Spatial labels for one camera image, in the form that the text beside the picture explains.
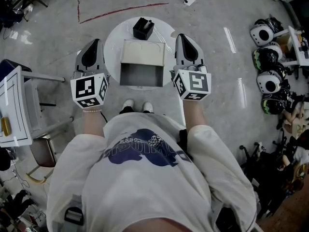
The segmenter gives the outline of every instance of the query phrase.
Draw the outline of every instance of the wooden floor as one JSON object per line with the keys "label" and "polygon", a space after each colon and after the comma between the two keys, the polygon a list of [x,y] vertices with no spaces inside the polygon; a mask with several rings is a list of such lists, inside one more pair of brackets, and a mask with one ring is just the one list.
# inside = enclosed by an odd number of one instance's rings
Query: wooden floor
{"label": "wooden floor", "polygon": [[304,187],[284,200],[274,216],[258,222],[264,232],[305,232],[309,218],[309,175]]}

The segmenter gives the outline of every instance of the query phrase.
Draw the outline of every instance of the wrist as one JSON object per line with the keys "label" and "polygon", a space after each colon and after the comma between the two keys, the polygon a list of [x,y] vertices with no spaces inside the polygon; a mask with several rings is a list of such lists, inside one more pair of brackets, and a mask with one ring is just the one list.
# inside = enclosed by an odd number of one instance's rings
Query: wrist
{"label": "wrist", "polygon": [[102,110],[102,109],[101,109],[101,106],[94,106],[94,107],[83,109],[83,111],[92,111],[92,110]]}
{"label": "wrist", "polygon": [[187,108],[196,108],[196,107],[199,107],[199,102],[198,101],[187,101],[187,100],[184,100],[183,101],[183,107],[187,107]]}
{"label": "wrist", "polygon": [[102,110],[101,109],[98,109],[98,110],[83,110],[83,112],[85,114],[98,114],[100,113]]}

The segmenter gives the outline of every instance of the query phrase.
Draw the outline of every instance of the yellow object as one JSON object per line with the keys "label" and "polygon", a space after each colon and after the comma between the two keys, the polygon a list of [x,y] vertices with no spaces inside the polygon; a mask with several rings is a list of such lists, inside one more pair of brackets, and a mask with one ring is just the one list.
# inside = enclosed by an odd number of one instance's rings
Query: yellow object
{"label": "yellow object", "polygon": [[8,117],[1,118],[1,126],[4,132],[4,135],[7,137],[12,134],[10,121]]}
{"label": "yellow object", "polygon": [[46,176],[43,177],[42,180],[38,180],[36,178],[33,178],[31,175],[40,168],[40,166],[36,166],[34,169],[32,169],[29,173],[26,173],[26,176],[31,180],[33,181],[34,183],[37,183],[37,184],[43,184],[45,183],[45,181],[48,179],[49,176],[51,176],[54,172],[54,170],[50,171]]}

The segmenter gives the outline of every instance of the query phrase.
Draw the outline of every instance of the white box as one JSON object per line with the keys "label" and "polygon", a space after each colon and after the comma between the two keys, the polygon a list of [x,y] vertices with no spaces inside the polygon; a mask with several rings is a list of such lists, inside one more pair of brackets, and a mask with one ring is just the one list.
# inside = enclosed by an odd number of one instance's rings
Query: white box
{"label": "white box", "polygon": [[178,70],[173,82],[182,100],[201,101],[211,93],[211,74]]}
{"label": "white box", "polygon": [[103,73],[71,80],[73,101],[81,108],[101,106],[108,82]]}
{"label": "white box", "polygon": [[165,43],[124,40],[120,85],[162,87]]}
{"label": "white box", "polygon": [[124,40],[122,63],[164,66],[165,43]]}

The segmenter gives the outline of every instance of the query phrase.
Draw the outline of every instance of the red line on floor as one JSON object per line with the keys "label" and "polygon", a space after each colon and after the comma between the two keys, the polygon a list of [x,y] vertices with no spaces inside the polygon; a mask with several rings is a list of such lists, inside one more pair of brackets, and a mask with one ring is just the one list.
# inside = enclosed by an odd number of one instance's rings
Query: red line on floor
{"label": "red line on floor", "polygon": [[167,3],[154,3],[154,4],[144,5],[144,6],[130,7],[130,8],[122,9],[122,10],[115,10],[115,11],[112,11],[112,12],[108,12],[108,13],[101,14],[101,15],[98,15],[98,16],[96,16],[96,17],[87,19],[86,21],[80,22],[80,24],[82,24],[82,23],[84,23],[84,22],[87,22],[87,21],[92,21],[92,20],[94,20],[94,19],[97,19],[97,18],[106,16],[106,15],[110,15],[110,14],[118,13],[118,12],[121,12],[121,11],[125,11],[125,10],[133,10],[133,9],[138,9],[138,8],[143,8],[143,7],[151,7],[151,6],[158,6],[158,5],[165,5],[165,4],[168,4],[168,2],[167,2]]}
{"label": "red line on floor", "polygon": [[78,1],[78,4],[77,4],[77,16],[78,16],[78,22],[79,22],[79,15],[80,15],[80,12],[79,12],[79,0]]}

